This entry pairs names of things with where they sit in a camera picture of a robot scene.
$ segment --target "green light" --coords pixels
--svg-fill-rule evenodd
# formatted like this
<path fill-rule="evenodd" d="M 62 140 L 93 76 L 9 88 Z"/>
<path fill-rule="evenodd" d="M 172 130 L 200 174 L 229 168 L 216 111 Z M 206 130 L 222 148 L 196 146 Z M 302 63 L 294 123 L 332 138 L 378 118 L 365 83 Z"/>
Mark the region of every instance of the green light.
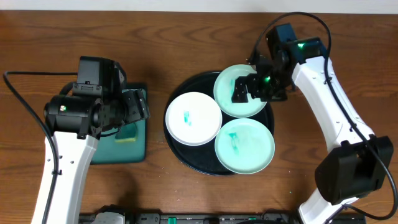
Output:
<path fill-rule="evenodd" d="M 305 43 L 300 43 L 300 44 L 297 44 L 297 46 L 298 46 L 300 49 L 303 49 L 304 44 L 305 44 Z"/>

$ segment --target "wooden table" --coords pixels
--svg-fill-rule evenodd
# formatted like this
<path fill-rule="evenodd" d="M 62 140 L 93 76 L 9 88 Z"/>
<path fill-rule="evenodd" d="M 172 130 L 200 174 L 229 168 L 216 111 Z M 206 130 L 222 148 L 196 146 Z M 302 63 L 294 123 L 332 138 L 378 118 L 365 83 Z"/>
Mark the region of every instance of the wooden table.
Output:
<path fill-rule="evenodd" d="M 138 164 L 91 166 L 82 212 L 118 204 L 133 211 L 255 213 L 293 210 L 315 189 L 327 155 L 323 134 L 297 91 L 273 103 L 276 152 L 254 175 L 213 177 L 181 164 L 165 142 L 163 113 L 188 77 L 245 63 L 262 28 L 277 14 L 173 12 L 0 12 L 0 71 L 75 72 L 79 56 L 120 62 L 129 82 L 149 86 L 147 157 Z M 333 34 L 331 59 L 357 112 L 398 146 L 398 16 L 322 14 Z M 320 36 L 317 22 L 292 17 L 298 37 Z M 75 77 L 13 76 L 38 114 Z M 0 82 L 0 223 L 30 223 L 44 163 L 44 134 Z M 390 170 L 398 180 L 398 154 Z M 355 203 L 373 214 L 391 209 L 388 181 Z M 384 223 L 396 223 L 398 217 Z"/>

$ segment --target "wood grain surface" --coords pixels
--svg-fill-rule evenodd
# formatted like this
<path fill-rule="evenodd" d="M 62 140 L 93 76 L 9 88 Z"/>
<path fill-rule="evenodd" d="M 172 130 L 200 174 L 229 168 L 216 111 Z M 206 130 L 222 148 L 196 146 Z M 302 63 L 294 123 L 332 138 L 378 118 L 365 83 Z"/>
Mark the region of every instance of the wood grain surface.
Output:
<path fill-rule="evenodd" d="M 149 86 L 147 157 L 138 164 L 91 166 L 82 212 L 117 204 L 132 211 L 256 213 L 293 210 L 315 189 L 314 170 L 327 155 L 321 129 L 297 91 L 273 103 L 276 152 L 254 175 L 213 177 L 181 164 L 165 142 L 162 116 L 176 87 L 207 70 L 245 63 L 262 28 L 278 14 L 0 11 L 0 71 L 75 72 L 79 56 L 118 61 L 129 82 Z M 398 16 L 320 14 L 333 35 L 331 59 L 362 119 L 398 146 Z M 317 22 L 286 19 L 298 37 L 320 36 Z M 13 76 L 12 84 L 42 114 L 76 77 Z M 0 82 L 0 223 L 30 223 L 44 166 L 44 134 Z M 398 180 L 398 155 L 390 164 Z M 392 205 L 383 188 L 355 203 L 377 215 Z M 384 223 L 397 223 L 395 216 Z"/>

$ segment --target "white wall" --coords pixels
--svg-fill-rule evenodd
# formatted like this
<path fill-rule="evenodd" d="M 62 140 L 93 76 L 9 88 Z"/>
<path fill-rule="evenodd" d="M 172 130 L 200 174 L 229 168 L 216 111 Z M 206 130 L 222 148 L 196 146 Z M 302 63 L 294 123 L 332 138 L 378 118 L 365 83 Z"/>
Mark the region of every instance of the white wall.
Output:
<path fill-rule="evenodd" d="M 0 0 L 0 9 L 398 14 L 398 0 Z"/>

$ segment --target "black tray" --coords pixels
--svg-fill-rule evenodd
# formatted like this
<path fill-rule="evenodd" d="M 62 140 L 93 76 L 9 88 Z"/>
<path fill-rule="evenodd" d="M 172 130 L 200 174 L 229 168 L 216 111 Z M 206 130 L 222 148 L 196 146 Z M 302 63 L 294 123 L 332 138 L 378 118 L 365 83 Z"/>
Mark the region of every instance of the black tray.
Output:
<path fill-rule="evenodd" d="M 204 174 L 209 175 L 231 175 L 234 172 L 225 168 L 218 160 L 215 152 L 215 139 L 210 142 L 203 144 L 201 146 L 186 146 L 175 140 L 169 133 L 165 123 L 165 115 L 169 104 L 176 99 L 176 97 L 188 93 L 188 92 L 199 92 L 211 96 L 214 99 L 213 87 L 214 83 L 221 71 L 216 72 L 205 72 L 194 77 L 189 78 L 187 81 L 182 83 L 171 95 L 169 102 L 167 102 L 166 110 L 163 118 L 164 134 L 169 144 L 171 150 L 174 152 L 175 156 L 180 159 L 187 166 L 192 169 L 199 171 Z M 232 121 L 234 118 L 232 116 L 223 114 L 223 125 Z M 250 117 L 256 121 L 265 125 L 268 130 L 274 135 L 274 115 L 272 114 L 272 109 L 269 103 L 266 104 L 264 109 L 262 109 L 258 114 Z"/>

